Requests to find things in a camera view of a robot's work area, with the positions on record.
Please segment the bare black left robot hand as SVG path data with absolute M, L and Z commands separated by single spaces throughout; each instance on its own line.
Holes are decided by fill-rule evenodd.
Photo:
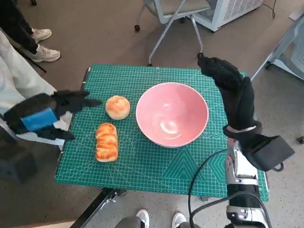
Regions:
M 71 132 L 55 128 L 53 124 L 66 112 L 75 114 L 83 108 L 102 104 L 99 99 L 87 98 L 89 94 L 85 90 L 57 91 L 53 95 L 40 93 L 6 111 L 4 121 L 15 134 L 36 133 L 48 140 L 74 140 Z

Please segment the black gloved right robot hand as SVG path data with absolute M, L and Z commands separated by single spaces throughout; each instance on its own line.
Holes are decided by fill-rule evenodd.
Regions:
M 242 76 L 231 63 L 216 57 L 200 57 L 198 66 L 201 73 L 211 77 L 219 89 L 228 126 L 238 131 L 256 126 L 251 79 Z

